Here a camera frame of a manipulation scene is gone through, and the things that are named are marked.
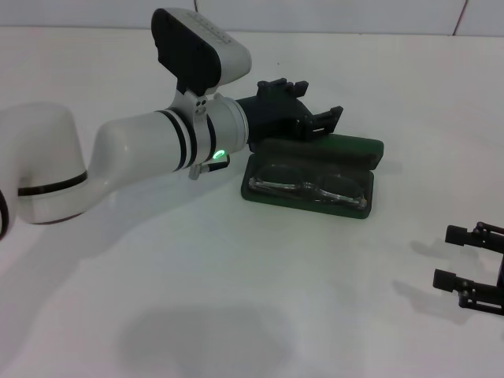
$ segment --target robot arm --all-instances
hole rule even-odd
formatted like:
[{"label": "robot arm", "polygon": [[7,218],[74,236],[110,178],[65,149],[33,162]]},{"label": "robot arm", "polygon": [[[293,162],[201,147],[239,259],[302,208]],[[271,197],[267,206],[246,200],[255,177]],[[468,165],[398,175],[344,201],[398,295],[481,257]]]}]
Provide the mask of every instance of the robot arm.
[{"label": "robot arm", "polygon": [[[260,82],[235,101],[218,86],[250,71],[248,50],[199,13],[158,9],[158,60],[177,79],[171,106],[98,130],[86,169],[72,114],[40,102],[0,112],[0,239],[16,214],[28,223],[75,217],[125,185],[190,168],[190,178],[225,168],[229,154],[271,136],[310,140],[334,131],[343,111],[314,116],[298,100],[308,83]],[[228,162],[209,162],[227,155]]]}]

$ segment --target open case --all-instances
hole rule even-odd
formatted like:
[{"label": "open case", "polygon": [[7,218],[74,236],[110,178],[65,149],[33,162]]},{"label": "open case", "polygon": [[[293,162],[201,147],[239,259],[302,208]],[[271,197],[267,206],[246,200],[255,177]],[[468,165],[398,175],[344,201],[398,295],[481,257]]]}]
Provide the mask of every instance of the open case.
[{"label": "open case", "polygon": [[309,143],[265,139],[242,182],[248,201],[365,219],[372,208],[379,140],[330,134]]}]

